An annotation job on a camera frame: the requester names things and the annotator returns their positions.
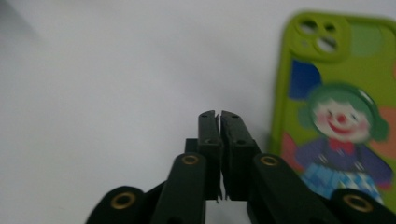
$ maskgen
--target clown face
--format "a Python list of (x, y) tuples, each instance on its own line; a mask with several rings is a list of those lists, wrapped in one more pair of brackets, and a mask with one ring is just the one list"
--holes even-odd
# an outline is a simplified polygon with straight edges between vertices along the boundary
[(367, 115), (350, 103), (334, 100), (319, 103), (314, 109), (314, 123), (326, 136), (343, 142), (361, 143), (370, 137)]

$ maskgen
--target green hair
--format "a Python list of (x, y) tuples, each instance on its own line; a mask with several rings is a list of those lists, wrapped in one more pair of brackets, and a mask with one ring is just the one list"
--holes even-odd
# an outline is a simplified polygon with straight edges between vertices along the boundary
[(376, 140), (386, 140), (389, 126), (378, 111), (373, 99), (363, 90), (343, 83), (333, 83), (317, 87), (310, 92), (307, 104), (299, 109), (298, 118), (306, 128), (316, 127), (314, 109), (320, 103), (334, 100), (340, 104), (351, 104), (352, 107), (364, 113), (371, 124), (370, 136)]

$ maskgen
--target smartphone case with clown design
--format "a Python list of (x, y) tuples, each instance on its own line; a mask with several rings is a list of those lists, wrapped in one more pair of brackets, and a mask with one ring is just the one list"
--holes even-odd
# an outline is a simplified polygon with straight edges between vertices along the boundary
[(396, 212), (396, 23), (304, 12), (286, 27), (270, 152), (315, 193)]

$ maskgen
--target rosy cheek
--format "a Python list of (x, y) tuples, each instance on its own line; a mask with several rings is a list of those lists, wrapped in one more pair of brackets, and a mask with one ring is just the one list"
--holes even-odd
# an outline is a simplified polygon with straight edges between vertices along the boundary
[(319, 124), (325, 124), (327, 123), (327, 116), (326, 113), (318, 113), (317, 114), (317, 123)]
[(369, 123), (366, 120), (360, 122), (358, 124), (358, 129), (359, 130), (367, 130), (367, 129), (369, 129)]

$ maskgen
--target orange patch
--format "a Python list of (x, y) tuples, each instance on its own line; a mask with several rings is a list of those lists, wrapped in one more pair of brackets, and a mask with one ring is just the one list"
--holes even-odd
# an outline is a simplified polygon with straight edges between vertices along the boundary
[(370, 147), (378, 154), (396, 160), (396, 108), (379, 108), (379, 113), (388, 123), (388, 139), (383, 142), (371, 141)]

